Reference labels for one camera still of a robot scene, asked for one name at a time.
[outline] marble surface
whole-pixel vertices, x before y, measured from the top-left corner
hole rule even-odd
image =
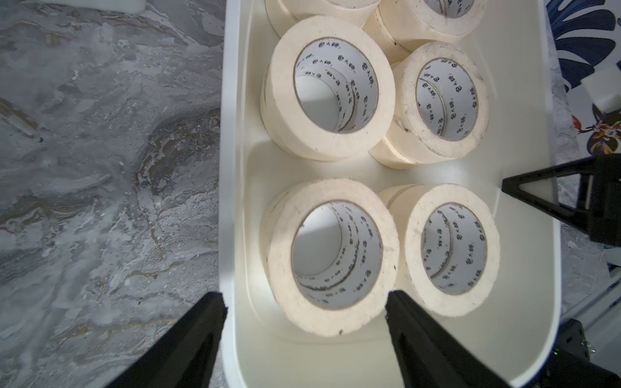
[[[101,387],[217,290],[224,9],[0,7],[0,387]]]

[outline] gray marble floor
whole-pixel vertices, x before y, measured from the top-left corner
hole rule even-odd
[[[0,386],[99,388],[217,289],[224,8],[0,7]]]

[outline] blue leaf pattern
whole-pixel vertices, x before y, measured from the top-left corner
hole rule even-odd
[[[612,53],[616,43],[606,38],[560,37],[567,32],[575,30],[613,31],[617,23],[621,25],[621,19],[617,20],[614,14],[606,9],[598,9],[567,20],[567,18],[583,9],[604,5],[605,0],[572,0],[562,11],[559,11],[558,8],[561,3],[563,3],[563,0],[551,0],[547,5],[556,49],[574,53],[587,62],[581,63],[567,59],[559,60],[563,78],[567,80],[573,89],[580,85],[580,81],[584,77],[595,73],[594,66],[597,66]]]

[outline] white storage container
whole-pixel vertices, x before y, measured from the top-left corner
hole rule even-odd
[[[268,136],[261,82],[278,36],[264,0],[228,0],[220,140],[220,289],[229,307],[220,347],[230,387],[400,387],[383,316],[338,338],[303,332],[285,317],[261,265],[258,232],[283,189],[318,178],[352,178],[375,191],[411,183],[457,183],[492,210],[501,266],[488,300],[441,324],[518,387],[542,367],[560,314],[559,224],[503,193],[502,178],[553,164],[551,88],[542,0],[491,0],[459,46],[490,94],[489,130],[460,160],[396,171],[361,155],[336,163],[295,158]]]

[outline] tape roll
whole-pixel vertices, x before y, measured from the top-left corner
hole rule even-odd
[[[485,202],[456,184],[392,187],[379,196],[397,225],[410,296],[445,317],[479,307],[500,265],[500,236]]]
[[[340,230],[336,245],[316,239],[326,238],[330,225]],[[328,239],[334,236],[328,233]],[[306,261],[309,250],[299,252],[304,241],[311,247]],[[261,252],[287,318],[309,333],[336,336],[384,310],[397,276],[399,239],[391,214],[371,189],[328,179],[298,184],[274,200],[263,217]],[[326,267],[315,265],[322,261]]]
[[[384,25],[382,15],[377,8],[371,17],[366,21],[363,30],[378,44],[382,49],[388,62],[393,64],[406,59],[412,52],[398,44]]]
[[[464,157],[481,143],[489,98],[465,53],[432,42],[393,68],[394,118],[383,143],[370,151],[380,163],[397,169],[438,163]]]
[[[282,37],[299,21],[284,6],[283,0],[265,0],[265,11],[268,13],[272,28],[279,37]]]
[[[487,0],[397,0],[379,3],[396,42],[414,51],[432,40],[457,43],[481,22]]]
[[[337,17],[362,27],[378,7],[379,0],[282,0],[283,4],[298,19],[314,15]]]
[[[314,16],[278,42],[260,104],[265,129],[284,151],[336,161],[382,139],[394,102],[394,78],[377,44],[354,25]]]

